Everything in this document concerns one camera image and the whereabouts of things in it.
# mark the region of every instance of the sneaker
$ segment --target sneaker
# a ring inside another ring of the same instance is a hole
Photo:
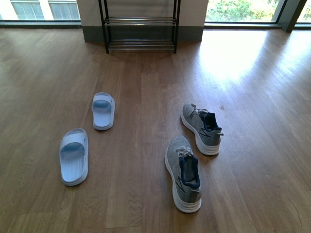
[[[173,180],[173,199],[176,207],[193,213],[201,207],[201,187],[198,160],[183,136],[174,138],[165,154],[165,165]]]
[[[202,154],[219,153],[220,136],[224,135],[218,127],[214,113],[198,109],[194,104],[183,107],[181,119],[184,125],[195,134],[195,142]]]

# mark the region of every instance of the shoe rack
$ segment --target shoe rack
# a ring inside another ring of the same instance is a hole
[[[171,17],[111,17],[109,15],[107,0],[103,0],[104,11],[102,0],[98,0],[98,2],[101,13],[106,53],[109,53],[111,50],[169,50],[176,53],[181,0],[174,0]],[[165,28],[168,27],[167,29],[171,28],[172,33],[164,39],[112,39],[112,27],[120,26],[135,28],[155,26],[155,30],[165,26]]]

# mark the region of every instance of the glass window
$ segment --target glass window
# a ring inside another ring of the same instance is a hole
[[[80,21],[76,0],[0,0],[0,15],[2,20]]]
[[[49,1],[55,20],[80,20],[77,4],[72,1]]]
[[[278,4],[279,0],[210,0],[206,22],[276,22]]]
[[[311,23],[311,0],[307,0],[297,23]]]
[[[19,20],[44,20],[39,0],[11,0]]]

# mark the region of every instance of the green foliage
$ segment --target green foliage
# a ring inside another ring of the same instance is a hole
[[[210,0],[206,21],[270,21],[276,4],[251,0]]]

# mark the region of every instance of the white shoelace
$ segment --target white shoelace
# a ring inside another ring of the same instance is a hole
[[[192,150],[188,146],[177,148],[176,152],[177,152],[179,157],[184,157],[185,158],[187,156],[190,156],[190,157],[193,156]]]
[[[193,115],[199,115],[200,113],[208,113],[208,110],[207,109],[198,109],[196,107],[195,104],[191,104],[191,106],[193,107],[193,112],[190,114],[191,117],[193,117]]]

